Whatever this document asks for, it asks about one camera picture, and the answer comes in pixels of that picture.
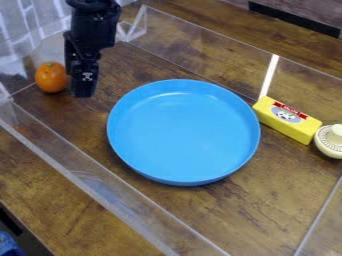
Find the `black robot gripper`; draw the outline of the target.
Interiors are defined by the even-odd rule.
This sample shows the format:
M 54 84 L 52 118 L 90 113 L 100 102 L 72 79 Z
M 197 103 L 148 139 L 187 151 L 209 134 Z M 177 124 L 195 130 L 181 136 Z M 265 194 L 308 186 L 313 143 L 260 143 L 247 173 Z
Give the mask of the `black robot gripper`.
M 64 61 L 74 97 L 92 97 L 96 90 L 98 52 L 114 45 L 121 6 L 114 0 L 65 0 L 72 7 L 70 30 L 64 32 Z

